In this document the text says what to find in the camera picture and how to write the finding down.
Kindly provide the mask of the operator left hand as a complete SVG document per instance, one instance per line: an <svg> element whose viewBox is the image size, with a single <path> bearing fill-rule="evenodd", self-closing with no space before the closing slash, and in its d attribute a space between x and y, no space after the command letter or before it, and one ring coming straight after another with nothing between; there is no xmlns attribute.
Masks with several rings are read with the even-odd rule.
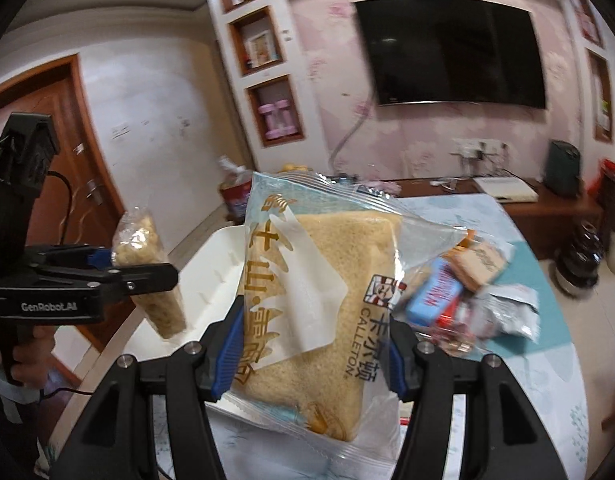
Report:
<svg viewBox="0 0 615 480"><path fill-rule="evenodd" d="M44 387L52 367L50 360L55 347L55 332L53 326L33 327L32 338L12 350L16 361L12 367L12 378L29 388Z"/></svg>

